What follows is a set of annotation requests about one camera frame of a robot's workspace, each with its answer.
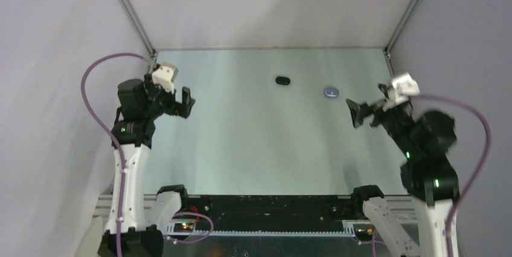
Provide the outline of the purple earbud charging case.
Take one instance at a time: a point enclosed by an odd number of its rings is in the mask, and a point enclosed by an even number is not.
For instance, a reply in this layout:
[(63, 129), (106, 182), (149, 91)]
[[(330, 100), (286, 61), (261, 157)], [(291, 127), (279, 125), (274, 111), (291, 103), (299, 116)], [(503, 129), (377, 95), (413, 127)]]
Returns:
[(324, 89), (324, 96), (326, 98), (337, 98), (339, 96), (339, 90), (335, 87), (326, 87)]

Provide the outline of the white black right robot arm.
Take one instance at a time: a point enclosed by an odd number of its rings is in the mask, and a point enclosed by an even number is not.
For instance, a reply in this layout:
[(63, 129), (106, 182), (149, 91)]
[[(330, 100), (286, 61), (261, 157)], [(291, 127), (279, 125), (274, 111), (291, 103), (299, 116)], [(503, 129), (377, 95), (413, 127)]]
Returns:
[(458, 175), (447, 154), (456, 143), (455, 120), (440, 110), (412, 116), (412, 104), (346, 100), (353, 127), (372, 117), (371, 127), (382, 127), (403, 153), (400, 178), (417, 215), (419, 243), (408, 245), (404, 230), (388, 217), (380, 217), (378, 200), (361, 196), (351, 203), (352, 214), (369, 218), (396, 256), (459, 256), (456, 202), (460, 200)]

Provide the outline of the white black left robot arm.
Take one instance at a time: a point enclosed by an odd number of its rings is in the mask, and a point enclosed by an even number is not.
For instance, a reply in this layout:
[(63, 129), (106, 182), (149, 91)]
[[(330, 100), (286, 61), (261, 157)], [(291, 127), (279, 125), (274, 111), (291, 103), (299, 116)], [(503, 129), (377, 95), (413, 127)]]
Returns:
[(114, 125), (109, 132), (114, 149), (115, 177), (112, 206), (105, 235), (115, 256), (127, 256), (129, 233), (143, 232), (149, 226), (144, 210), (144, 177), (152, 150), (155, 120), (162, 115), (187, 119), (196, 100), (190, 88), (167, 92), (151, 80), (130, 79), (118, 85)]

